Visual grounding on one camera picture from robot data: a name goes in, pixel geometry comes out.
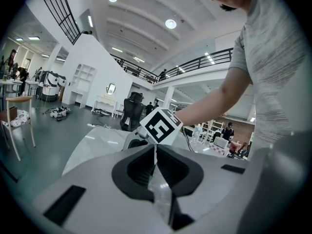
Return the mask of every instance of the balcony railing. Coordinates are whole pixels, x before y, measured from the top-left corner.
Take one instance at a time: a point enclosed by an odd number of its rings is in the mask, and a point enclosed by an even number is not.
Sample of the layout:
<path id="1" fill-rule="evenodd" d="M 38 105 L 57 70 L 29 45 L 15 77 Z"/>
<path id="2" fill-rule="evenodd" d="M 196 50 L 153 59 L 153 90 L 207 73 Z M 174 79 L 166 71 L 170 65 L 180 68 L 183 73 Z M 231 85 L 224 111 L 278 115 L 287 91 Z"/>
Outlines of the balcony railing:
<path id="1" fill-rule="evenodd" d="M 144 68 L 141 68 L 140 66 L 132 63 L 132 62 L 129 62 L 127 60 L 124 60 L 120 57 L 117 57 L 117 56 L 114 56 L 114 55 L 111 55 L 114 57 L 115 61 L 118 62 L 118 64 L 123 68 L 123 70 L 128 73 L 128 74 L 131 74 L 135 77 L 138 77 L 142 80 L 145 80 L 149 83 L 155 83 L 158 76 L 153 74 L 152 72 L 144 69 Z"/>
<path id="2" fill-rule="evenodd" d="M 196 58 L 181 64 L 166 72 L 166 75 L 158 76 L 156 82 L 169 79 L 174 76 L 182 75 L 186 72 L 193 71 L 200 68 L 214 66 L 216 64 L 230 62 L 232 59 L 233 48 L 217 51 L 205 56 Z"/>
<path id="3" fill-rule="evenodd" d="M 75 44 L 81 32 L 75 22 L 67 0 L 44 0 L 52 16 L 72 44 Z"/>

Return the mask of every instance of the chair seat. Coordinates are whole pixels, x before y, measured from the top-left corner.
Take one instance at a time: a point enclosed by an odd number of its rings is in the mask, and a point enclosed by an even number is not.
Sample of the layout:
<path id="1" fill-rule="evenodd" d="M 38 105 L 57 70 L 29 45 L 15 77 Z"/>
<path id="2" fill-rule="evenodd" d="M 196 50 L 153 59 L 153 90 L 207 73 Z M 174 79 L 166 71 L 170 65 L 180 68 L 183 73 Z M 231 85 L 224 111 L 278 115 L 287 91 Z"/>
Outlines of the chair seat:
<path id="1" fill-rule="evenodd" d="M 11 121 L 11 127 L 19 127 L 24 125 L 30 119 L 29 113 L 25 110 L 18 109 L 18 116 Z M 4 126 L 9 126 L 8 122 L 2 121 Z"/>

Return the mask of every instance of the person in black clothing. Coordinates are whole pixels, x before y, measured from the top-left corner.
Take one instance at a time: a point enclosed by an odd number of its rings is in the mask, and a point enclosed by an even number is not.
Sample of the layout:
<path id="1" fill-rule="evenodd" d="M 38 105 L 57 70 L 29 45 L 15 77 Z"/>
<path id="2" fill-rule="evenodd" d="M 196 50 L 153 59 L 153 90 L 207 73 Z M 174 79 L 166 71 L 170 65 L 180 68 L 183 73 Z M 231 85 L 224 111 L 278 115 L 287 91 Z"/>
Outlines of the person in black clothing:
<path id="1" fill-rule="evenodd" d="M 229 122 L 228 126 L 222 130 L 223 138 L 229 140 L 230 136 L 234 136 L 233 124 Z"/>
<path id="2" fill-rule="evenodd" d="M 25 90 L 25 84 L 26 84 L 26 79 L 27 79 L 27 71 L 24 68 L 19 67 L 18 68 L 19 71 L 19 80 L 23 82 L 23 84 L 20 87 L 20 94 L 19 96 L 21 96 Z"/>
<path id="3" fill-rule="evenodd" d="M 164 71 L 162 71 L 159 75 L 159 81 L 165 80 L 166 79 L 166 72 L 167 69 L 164 69 Z"/>
<path id="4" fill-rule="evenodd" d="M 150 104 L 146 106 L 146 116 L 148 116 L 153 109 L 154 109 L 154 107 L 153 107 L 152 103 L 150 102 Z"/>

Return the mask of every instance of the green floor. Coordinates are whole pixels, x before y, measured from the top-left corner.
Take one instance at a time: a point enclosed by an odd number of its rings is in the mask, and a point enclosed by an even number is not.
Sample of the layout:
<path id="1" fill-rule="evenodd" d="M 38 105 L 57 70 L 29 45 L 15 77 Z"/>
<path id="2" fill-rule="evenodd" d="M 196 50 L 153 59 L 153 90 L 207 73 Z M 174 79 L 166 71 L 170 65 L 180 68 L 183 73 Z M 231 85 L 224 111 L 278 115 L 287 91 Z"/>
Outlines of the green floor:
<path id="1" fill-rule="evenodd" d="M 28 125 L 13 131 L 21 161 L 17 160 L 13 147 L 9 151 L 6 149 L 0 134 L 0 159 L 19 180 L 18 183 L 14 183 L 2 170 L 1 173 L 11 192 L 29 203 L 44 188 L 61 177 L 73 150 L 93 129 L 87 124 L 100 124 L 90 109 L 79 109 L 77 105 L 69 106 L 72 113 L 66 120 L 56 122 L 49 114 L 43 115 L 43 110 L 41 112 L 36 110 L 37 103 L 38 100 L 33 102 L 32 114 L 36 147 L 32 145 Z M 59 102 L 50 102 L 46 105 L 47 108 L 58 106 Z M 29 111 L 28 103 L 18 104 L 17 107 Z M 99 119 L 103 124 L 120 129 L 120 118 L 113 119 L 109 116 Z"/>

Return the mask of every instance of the brown wall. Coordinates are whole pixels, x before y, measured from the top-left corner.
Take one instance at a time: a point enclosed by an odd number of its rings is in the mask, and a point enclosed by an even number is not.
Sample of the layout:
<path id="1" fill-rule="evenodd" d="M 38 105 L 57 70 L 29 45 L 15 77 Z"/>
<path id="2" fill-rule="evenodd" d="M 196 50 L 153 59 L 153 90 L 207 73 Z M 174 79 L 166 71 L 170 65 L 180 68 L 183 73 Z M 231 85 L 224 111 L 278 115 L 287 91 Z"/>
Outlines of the brown wall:
<path id="1" fill-rule="evenodd" d="M 252 132 L 254 132 L 254 125 L 238 122 L 231 119 L 225 119 L 222 117 L 219 117 L 215 119 L 217 122 L 224 122 L 224 124 L 227 126 L 229 122 L 233 123 L 233 129 L 234 129 L 234 137 L 233 141 L 237 142 L 239 140 L 240 144 L 243 144 L 246 142 L 249 143 L 250 137 L 252 136 Z"/>

